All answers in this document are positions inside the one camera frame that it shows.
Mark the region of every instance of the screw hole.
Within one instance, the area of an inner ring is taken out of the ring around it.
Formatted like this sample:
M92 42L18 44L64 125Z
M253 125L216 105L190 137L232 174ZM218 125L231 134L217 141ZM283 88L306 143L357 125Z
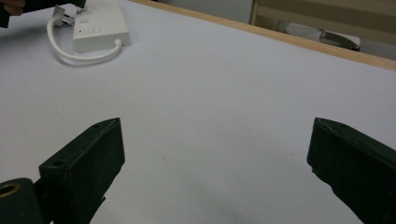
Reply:
M59 166L64 165L64 161L56 161L52 165L55 166L55 167L59 167Z
M20 188L20 184L18 183L13 183L13 184L7 184L2 187L0 187L0 198L7 197L8 195L13 194Z

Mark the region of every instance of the white cable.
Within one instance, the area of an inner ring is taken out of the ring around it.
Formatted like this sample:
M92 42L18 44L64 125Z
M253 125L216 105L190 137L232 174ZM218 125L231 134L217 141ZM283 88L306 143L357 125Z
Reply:
M64 52L63 50L61 50L59 48L59 46L56 44L55 38L53 36L53 24L57 21L57 20L62 20L62 17L59 15L55 15L53 16L49 22L47 23L47 34L49 37L49 42L51 43L52 47L62 56L64 56L66 59L71 60L71 61L76 61L76 62L101 62L104 60L108 60L114 56L117 55L117 53L120 51L122 43L121 40L119 39L115 39L114 40L114 49L112 49L111 51L109 51L108 53L104 54L104 55L100 55L100 56L94 56L94 57L81 57L81 56L77 56L77 55L71 55L68 54L66 52Z

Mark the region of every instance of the white router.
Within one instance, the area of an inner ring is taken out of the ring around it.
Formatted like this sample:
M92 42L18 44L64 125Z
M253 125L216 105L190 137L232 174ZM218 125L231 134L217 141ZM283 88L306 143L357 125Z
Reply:
M114 40L131 45L129 31L118 0L92 0L76 15L74 50L88 52L114 48Z

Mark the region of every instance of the white tabletop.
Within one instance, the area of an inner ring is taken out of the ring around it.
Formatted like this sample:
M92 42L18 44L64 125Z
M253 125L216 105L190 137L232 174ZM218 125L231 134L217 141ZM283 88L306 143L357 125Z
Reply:
M107 63L59 60L51 10L0 31L0 182L36 181L41 162L120 117L126 163L92 223L361 223L306 163L312 125L396 148L396 72L121 5L133 44ZM71 51L73 28L55 33Z

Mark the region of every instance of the wooden table edge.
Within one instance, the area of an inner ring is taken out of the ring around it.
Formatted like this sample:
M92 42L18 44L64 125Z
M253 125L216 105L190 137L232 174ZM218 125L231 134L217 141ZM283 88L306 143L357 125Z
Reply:
M396 71L396 61L377 57L370 54L365 54L361 52L356 52L353 50L348 49L341 49L334 46L321 44L315 41L307 40L304 38L300 38L297 36L286 35L279 32L267 30L261 27L245 24L239 21L230 21L228 19L223 19L216 16L207 15L205 13L192 11L186 8L181 7L174 7L170 5L166 5L163 3L153 2L149 0L130 0L132 2L142 4L148 7L155 7L158 9L162 9L165 11L173 12L176 14L180 14L183 16L192 17L195 19L203 20L203 21L210 21L216 24L224 25L227 27L231 27L237 30L249 32L255 35L265 36L274 40L282 41L288 44L292 44L294 46L302 47L305 49L312 49L317 52L322 52L325 54L329 54L335 57L351 60L358 63L365 63L372 66L385 68L388 70Z

